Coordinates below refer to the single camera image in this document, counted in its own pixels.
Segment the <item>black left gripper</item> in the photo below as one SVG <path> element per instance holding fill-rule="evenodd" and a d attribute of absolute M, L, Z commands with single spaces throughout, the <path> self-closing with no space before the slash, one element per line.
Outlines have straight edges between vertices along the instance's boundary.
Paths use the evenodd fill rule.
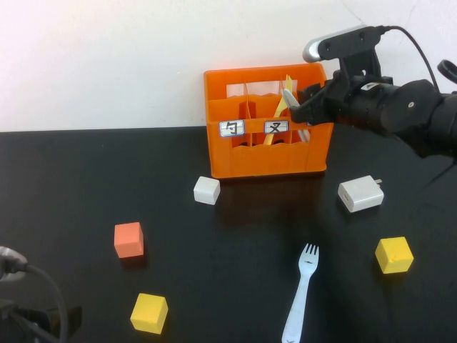
<path fill-rule="evenodd" d="M 81 328 L 82 306 L 66 310 L 67 334 L 72 338 Z M 11 300 L 1 300 L 1 342 L 53 342 L 60 337 L 62 313 L 56 310 L 50 330 L 50 317 L 45 311 L 19 307 Z"/>

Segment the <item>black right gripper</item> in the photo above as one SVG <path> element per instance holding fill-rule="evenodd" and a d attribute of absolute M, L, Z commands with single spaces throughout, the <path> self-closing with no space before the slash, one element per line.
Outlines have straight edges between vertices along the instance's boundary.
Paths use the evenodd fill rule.
<path fill-rule="evenodd" d="M 361 73 L 347 79 L 342 70 L 337 70 L 333 79 L 326 80 L 323 85 L 317 83 L 298 90 L 300 105 L 289 107 L 292 121 L 311 126 L 335 122 L 346 124 L 352 94 L 360 83 Z M 332 113 L 325 103 L 330 104 Z"/>

